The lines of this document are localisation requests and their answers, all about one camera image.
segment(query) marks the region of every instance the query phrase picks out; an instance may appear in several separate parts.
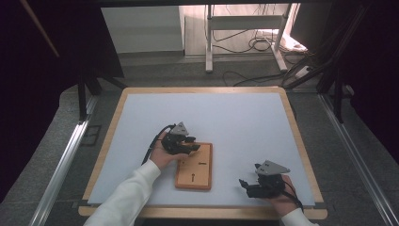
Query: white stand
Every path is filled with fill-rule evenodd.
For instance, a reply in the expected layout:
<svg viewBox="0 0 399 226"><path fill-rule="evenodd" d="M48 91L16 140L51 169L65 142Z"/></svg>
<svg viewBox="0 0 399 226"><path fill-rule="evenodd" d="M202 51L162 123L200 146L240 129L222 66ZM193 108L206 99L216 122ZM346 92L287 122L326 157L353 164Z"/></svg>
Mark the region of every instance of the white stand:
<svg viewBox="0 0 399 226"><path fill-rule="evenodd" d="M288 4L284 14L279 15L262 15L262 16L212 16L212 5L208 5L207 16L207 33L208 40L206 44L206 72L211 73L213 70L213 53L211 32L213 30L246 30L246 29L278 29L279 33L276 42L272 44L273 55L279 64L279 70L287 72L287 66L279 51L279 43L287 25L288 14L291 10Z"/></svg>

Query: white sleeve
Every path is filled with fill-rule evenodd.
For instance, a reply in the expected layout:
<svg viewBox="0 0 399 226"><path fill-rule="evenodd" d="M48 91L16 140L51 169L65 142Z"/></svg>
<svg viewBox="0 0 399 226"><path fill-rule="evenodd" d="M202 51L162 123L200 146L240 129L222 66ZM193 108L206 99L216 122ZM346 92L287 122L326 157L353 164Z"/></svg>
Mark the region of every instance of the white sleeve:
<svg viewBox="0 0 399 226"><path fill-rule="evenodd" d="M149 159L115 189L85 225L134 225L160 174L161 170Z"/></svg>
<svg viewBox="0 0 399 226"><path fill-rule="evenodd" d="M300 208L290 212L281 218L281 221L285 226L315 226L318 224L311 223L305 215L302 213Z"/></svg>

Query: wooden frame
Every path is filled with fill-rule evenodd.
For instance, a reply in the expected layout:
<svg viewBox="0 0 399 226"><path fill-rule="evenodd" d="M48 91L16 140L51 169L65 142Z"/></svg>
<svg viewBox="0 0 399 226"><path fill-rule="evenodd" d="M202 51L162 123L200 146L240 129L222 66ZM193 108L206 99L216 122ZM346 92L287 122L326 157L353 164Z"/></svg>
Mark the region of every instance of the wooden frame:
<svg viewBox="0 0 399 226"><path fill-rule="evenodd" d="M284 105L285 113L290 123L295 143L299 151L300 158L308 176L316 205L313 208L305 208L305 216L309 219L324 219L327 217L327 209L324 206L324 200L314 176L311 162L303 144L302 137L296 125L293 110L291 109L285 90L277 87L266 88L127 88L120 96L117 109L112 118L108 132L104 139L103 147L99 153L97 162L88 182L83 200L88 200L91 191L100 175L106 155L108 153L112 138L114 136L120 114L124 103L130 93L278 93ZM81 216L90 216L96 210L96 206L80 206L79 214ZM213 219L278 219L279 216L272 207L248 207L248 208L225 208L225 207L165 207L165 206L145 206L140 218L213 218Z"/></svg>

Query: gray floor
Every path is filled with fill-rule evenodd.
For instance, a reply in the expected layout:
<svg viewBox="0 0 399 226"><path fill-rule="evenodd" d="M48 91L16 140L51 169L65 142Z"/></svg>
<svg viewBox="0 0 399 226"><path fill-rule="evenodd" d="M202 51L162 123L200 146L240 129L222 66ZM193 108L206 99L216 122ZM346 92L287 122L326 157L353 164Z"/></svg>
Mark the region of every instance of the gray floor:
<svg viewBox="0 0 399 226"><path fill-rule="evenodd" d="M279 73L270 55L216 57L214 72L205 72L202 58L176 55L124 55L120 56L125 78L130 87L224 87L247 78ZM87 137L72 162L69 174L61 188L46 225L81 225L86 218L77 214L75 207L81 200L92 166L120 97L120 90L101 81L100 96L89 126L101 126L97 142ZM328 217L315 222L320 225L385 225L371 196L361 181L321 100L315 93L317 78L301 85L288 96L296 114L301 136L325 199ZM242 86L276 86L280 80L247 82ZM56 165L78 121L76 87L66 90L60 97L60 107L46 136L36 150L6 199L0 205L2 225L27 225L43 195ZM343 100L344 126L357 144L376 181L380 184L396 213L399 211L398 165L392 160L373 133L362 123ZM143 220L143 225L264 225L262 221L193 221Z"/></svg>

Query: wooden block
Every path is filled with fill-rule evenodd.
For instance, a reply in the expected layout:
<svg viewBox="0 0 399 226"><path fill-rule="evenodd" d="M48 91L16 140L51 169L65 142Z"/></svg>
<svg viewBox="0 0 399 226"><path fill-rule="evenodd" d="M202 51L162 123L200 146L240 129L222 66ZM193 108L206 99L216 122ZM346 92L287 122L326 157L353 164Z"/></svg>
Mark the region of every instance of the wooden block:
<svg viewBox="0 0 399 226"><path fill-rule="evenodd" d="M177 165L175 186L185 189L210 190L212 186L212 143L198 143L199 149L191 152Z"/></svg>

